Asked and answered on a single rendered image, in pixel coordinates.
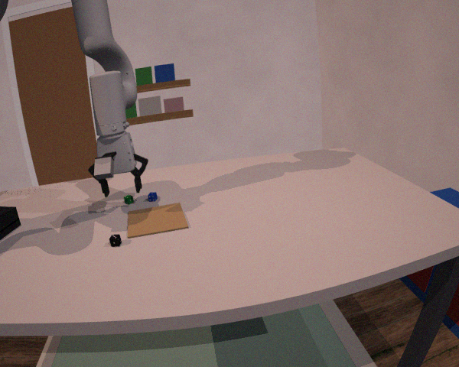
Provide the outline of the tan flat mat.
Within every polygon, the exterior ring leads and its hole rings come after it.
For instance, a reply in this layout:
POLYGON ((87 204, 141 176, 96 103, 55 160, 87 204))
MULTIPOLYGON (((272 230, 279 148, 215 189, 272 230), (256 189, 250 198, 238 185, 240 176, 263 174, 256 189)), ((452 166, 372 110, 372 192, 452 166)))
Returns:
POLYGON ((180 203, 129 211, 128 239, 187 228, 180 203))

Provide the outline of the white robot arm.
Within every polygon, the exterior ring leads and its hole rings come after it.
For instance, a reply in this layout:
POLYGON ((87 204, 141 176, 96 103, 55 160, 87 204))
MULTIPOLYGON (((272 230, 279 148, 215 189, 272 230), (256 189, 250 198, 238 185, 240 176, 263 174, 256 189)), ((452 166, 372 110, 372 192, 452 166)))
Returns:
MULTIPOLYGON (((122 134, 129 127, 125 110, 134 106, 137 99, 131 62, 112 35, 107 0, 71 1, 80 48, 105 70, 90 77, 96 134, 122 134)), ((115 155, 116 151, 95 158, 97 180, 114 177, 115 155)))

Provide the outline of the black die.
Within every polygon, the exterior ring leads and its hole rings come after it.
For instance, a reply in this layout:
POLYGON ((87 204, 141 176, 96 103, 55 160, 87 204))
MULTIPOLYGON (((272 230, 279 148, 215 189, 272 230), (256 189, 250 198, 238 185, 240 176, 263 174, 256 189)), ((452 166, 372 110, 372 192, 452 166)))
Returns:
POLYGON ((109 241, 112 247, 120 246, 122 242, 120 235, 111 235, 109 241))

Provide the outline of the blue die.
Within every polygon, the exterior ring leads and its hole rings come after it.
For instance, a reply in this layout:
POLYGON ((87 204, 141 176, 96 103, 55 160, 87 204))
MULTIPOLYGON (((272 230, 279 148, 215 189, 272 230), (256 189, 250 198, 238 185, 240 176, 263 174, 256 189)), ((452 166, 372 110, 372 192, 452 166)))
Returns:
POLYGON ((157 193, 156 193, 156 192, 150 193, 150 194, 148 195, 148 200, 149 200, 149 202, 156 201, 156 199, 157 199, 157 193))

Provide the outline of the green die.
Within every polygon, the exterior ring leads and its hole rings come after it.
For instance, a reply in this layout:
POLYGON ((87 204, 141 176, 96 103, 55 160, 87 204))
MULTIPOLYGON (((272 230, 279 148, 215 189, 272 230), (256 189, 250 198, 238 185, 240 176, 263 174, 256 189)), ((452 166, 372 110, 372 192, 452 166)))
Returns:
POLYGON ((131 196, 131 195, 124 196, 124 201, 128 205, 131 204, 131 203, 134 203, 133 196, 131 196))

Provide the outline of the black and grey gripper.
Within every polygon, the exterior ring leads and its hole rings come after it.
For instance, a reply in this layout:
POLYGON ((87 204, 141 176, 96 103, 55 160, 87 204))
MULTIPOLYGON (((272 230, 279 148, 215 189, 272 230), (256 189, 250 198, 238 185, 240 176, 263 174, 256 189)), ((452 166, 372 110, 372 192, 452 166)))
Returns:
MULTIPOLYGON (((148 159, 135 154, 130 133, 124 131, 119 135, 113 135, 109 137, 99 136, 97 138, 96 148, 97 157, 102 157, 106 153, 116 151, 116 156, 113 158, 115 160, 114 174, 131 172, 135 176, 136 193, 139 193, 140 189, 142 188, 140 176, 145 171, 148 159), (142 166, 139 170, 135 167, 137 164, 136 161, 142 163, 142 166)), ((105 197, 107 197, 109 195, 109 186, 107 180, 102 179, 98 181, 101 184, 105 197)))

